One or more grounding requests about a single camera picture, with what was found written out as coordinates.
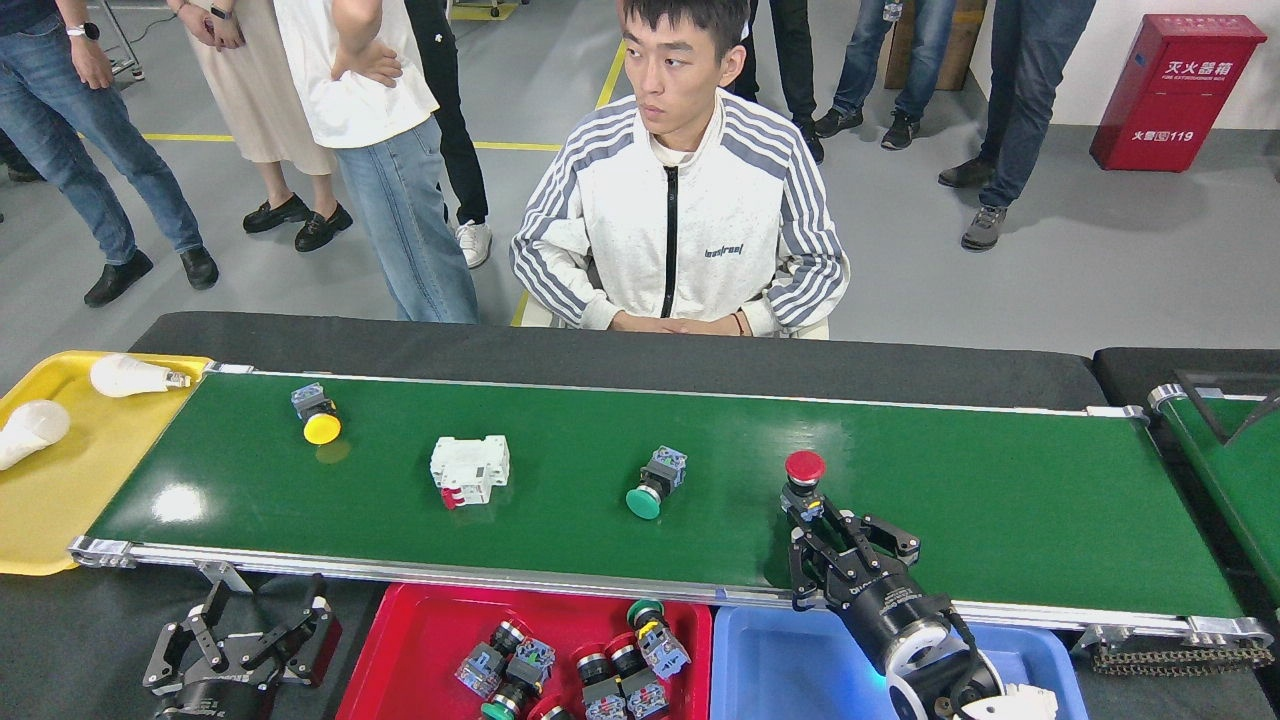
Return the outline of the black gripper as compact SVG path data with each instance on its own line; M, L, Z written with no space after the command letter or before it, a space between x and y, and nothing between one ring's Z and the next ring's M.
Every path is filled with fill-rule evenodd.
M180 662L192 642L215 673L230 666L212 635L229 598L227 583L218 580L182 621L163 626L143 671L143 688L165 694L179 687ZM269 719L280 682L323 684L340 634L340 621L328 601L326 579L314 573L300 614L261 635L239 656L241 666L252 673L186 682L155 717Z
M876 669L915 667L950 634L946 594L927 594L905 573L920 541L874 515L838 512L817 527L790 518L792 609L835 612Z

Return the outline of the seated person's right hand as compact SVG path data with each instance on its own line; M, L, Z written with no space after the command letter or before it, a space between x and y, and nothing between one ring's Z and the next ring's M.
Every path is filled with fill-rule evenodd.
M673 318L636 316L626 311L618 311L611 319L609 331L632 333L667 333L687 334L689 327L684 320Z

